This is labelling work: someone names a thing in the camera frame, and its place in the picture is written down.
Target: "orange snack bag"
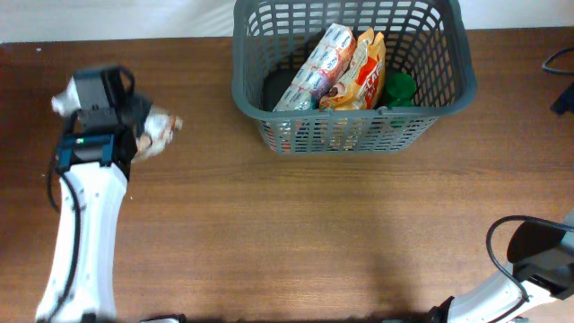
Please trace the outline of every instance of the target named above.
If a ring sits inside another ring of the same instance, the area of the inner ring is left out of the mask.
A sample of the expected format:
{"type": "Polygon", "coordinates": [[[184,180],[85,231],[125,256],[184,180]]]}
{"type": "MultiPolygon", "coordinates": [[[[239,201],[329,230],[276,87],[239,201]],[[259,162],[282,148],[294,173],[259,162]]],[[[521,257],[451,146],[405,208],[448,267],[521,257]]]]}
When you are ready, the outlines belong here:
{"type": "Polygon", "coordinates": [[[319,108],[333,110],[373,109],[385,83],[385,48],[381,32],[375,37],[372,28],[357,39],[349,70],[341,76],[319,108]]]}

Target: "white background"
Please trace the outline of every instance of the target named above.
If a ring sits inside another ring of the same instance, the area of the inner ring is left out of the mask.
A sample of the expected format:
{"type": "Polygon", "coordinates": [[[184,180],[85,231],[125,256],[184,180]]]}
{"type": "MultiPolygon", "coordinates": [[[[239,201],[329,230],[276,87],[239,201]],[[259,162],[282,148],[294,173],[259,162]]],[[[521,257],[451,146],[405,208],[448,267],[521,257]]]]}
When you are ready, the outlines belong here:
{"type": "MultiPolygon", "coordinates": [[[[467,29],[574,26],[574,0],[459,0],[467,29]]],[[[230,36],[234,0],[0,0],[0,41],[230,36]]]]}

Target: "basket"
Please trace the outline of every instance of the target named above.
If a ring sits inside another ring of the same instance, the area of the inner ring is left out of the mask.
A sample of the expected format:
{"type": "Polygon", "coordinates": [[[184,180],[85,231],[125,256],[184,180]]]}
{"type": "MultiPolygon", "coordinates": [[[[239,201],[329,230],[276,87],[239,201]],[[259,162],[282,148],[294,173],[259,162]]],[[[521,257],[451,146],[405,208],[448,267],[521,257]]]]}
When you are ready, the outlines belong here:
{"type": "Polygon", "coordinates": [[[234,18],[233,99],[279,154],[397,152],[476,94],[457,0],[238,0],[234,18]],[[413,77],[416,107],[271,112],[333,22],[384,33],[387,71],[413,77]]]}

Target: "plastic wrapper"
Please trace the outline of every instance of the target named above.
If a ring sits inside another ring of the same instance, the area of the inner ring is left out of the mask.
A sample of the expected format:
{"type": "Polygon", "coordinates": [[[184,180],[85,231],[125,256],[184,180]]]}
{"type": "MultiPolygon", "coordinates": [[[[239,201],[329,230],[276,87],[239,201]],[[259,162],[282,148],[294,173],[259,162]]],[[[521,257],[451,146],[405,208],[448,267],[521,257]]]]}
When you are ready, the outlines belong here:
{"type": "Polygon", "coordinates": [[[349,66],[356,41],[350,28],[333,23],[291,81],[274,111],[316,109],[349,66]]]}
{"type": "Polygon", "coordinates": [[[372,28],[357,39],[349,70],[321,98],[320,109],[374,109],[385,83],[385,41],[372,28]]]}
{"type": "MultiPolygon", "coordinates": [[[[67,117],[80,108],[75,81],[72,78],[65,91],[52,98],[52,109],[60,116],[67,117]]],[[[170,115],[165,109],[152,105],[143,123],[143,133],[135,139],[137,153],[132,162],[142,161],[161,153],[182,127],[183,120],[180,117],[170,115]]]]}

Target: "wooden table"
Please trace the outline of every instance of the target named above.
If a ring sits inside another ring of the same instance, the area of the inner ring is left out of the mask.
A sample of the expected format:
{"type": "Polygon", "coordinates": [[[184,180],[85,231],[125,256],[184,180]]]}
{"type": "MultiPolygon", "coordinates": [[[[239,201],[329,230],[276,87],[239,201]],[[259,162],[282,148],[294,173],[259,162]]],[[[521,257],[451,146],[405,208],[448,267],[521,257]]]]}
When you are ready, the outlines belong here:
{"type": "MultiPolygon", "coordinates": [[[[549,110],[572,78],[540,69],[574,30],[469,38],[470,108],[397,154],[313,157],[275,155],[235,107],[231,39],[1,45],[0,321],[33,320],[51,266],[58,215],[44,173],[61,120],[50,97],[75,69],[108,62],[185,122],[132,168],[114,264],[120,318],[391,316],[472,289],[495,270],[492,222],[561,221],[574,208],[574,116],[549,110]]],[[[515,228],[494,240],[502,257],[515,228]]],[[[571,322],[574,301],[527,316],[571,322]]]]}

